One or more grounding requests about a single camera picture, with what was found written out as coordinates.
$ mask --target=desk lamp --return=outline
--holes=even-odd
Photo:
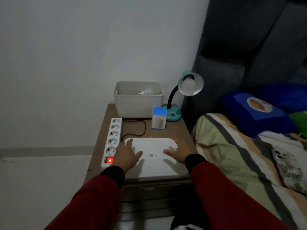
[[[204,87],[203,78],[197,74],[192,73],[191,71],[185,71],[180,78],[178,85],[172,90],[169,100],[167,102],[167,106],[164,106],[167,111],[168,122],[176,122],[179,121],[182,117],[182,112],[178,107],[171,106],[173,97],[177,90],[182,93],[184,96],[194,96],[198,94],[202,88]]]

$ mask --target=upholstered headboard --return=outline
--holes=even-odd
[[[205,85],[184,98],[187,127],[204,113],[221,112],[219,99],[228,92],[276,82],[307,85],[306,58],[306,1],[210,0],[193,66]]]

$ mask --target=green pillow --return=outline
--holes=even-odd
[[[307,139],[307,111],[296,112],[290,114],[289,117],[297,125],[300,137]]]

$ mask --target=red sweatshirt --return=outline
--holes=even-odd
[[[217,166],[199,154],[186,157],[185,165],[202,201],[209,229],[286,230],[262,205],[232,183]],[[74,195],[45,230],[113,229],[120,204],[123,170],[110,166]]]

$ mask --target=pillow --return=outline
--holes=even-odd
[[[263,131],[297,133],[297,126],[285,112],[251,94],[231,92],[222,97],[221,104],[228,118],[251,138]]]
[[[307,110],[307,86],[297,84],[265,85],[254,95],[288,113]]]
[[[289,117],[297,125],[300,137],[307,139],[307,111],[293,113]]]

